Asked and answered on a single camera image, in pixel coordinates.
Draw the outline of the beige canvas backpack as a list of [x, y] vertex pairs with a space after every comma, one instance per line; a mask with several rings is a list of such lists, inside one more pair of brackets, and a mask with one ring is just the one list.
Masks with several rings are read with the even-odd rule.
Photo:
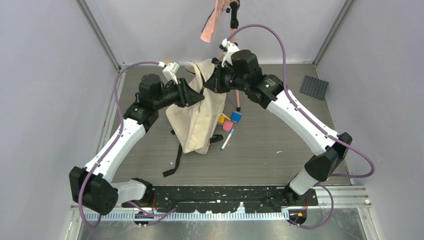
[[217, 58], [213, 58], [198, 63], [189, 61], [184, 65], [188, 72], [194, 74], [188, 85], [204, 99], [189, 107], [174, 104], [165, 111], [173, 133], [179, 140], [174, 168], [162, 173], [165, 178], [175, 174], [182, 154], [195, 152], [205, 155], [211, 143], [223, 139], [222, 135], [215, 135], [214, 132], [225, 107], [226, 94], [215, 93], [206, 88], [206, 82], [213, 76], [217, 61]]

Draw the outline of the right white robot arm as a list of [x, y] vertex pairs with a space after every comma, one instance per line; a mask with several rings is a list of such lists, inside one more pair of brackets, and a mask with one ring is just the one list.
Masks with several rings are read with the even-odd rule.
[[219, 47], [223, 58], [213, 59], [215, 67], [205, 87], [217, 94], [245, 93], [250, 101], [283, 120], [312, 151], [313, 156], [284, 188], [287, 202], [299, 205], [310, 188], [325, 182], [342, 163], [348, 152], [345, 144], [351, 144], [352, 137], [328, 128], [300, 104], [280, 78], [264, 74], [250, 50], [240, 50], [227, 39]]

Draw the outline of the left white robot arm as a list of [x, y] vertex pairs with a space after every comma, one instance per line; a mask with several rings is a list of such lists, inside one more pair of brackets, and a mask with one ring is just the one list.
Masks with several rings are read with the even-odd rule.
[[159, 117], [159, 110], [175, 105], [190, 107], [204, 96], [192, 89], [185, 78], [178, 78], [177, 62], [156, 62], [167, 79], [157, 74], [142, 77], [135, 101], [122, 111], [119, 98], [115, 103], [120, 114], [116, 132], [84, 167], [75, 166], [69, 173], [72, 199], [80, 215], [88, 208], [100, 216], [109, 214], [116, 205], [138, 203], [148, 207], [154, 199], [151, 183], [140, 178], [113, 183], [115, 173], [135, 144], [143, 138]]

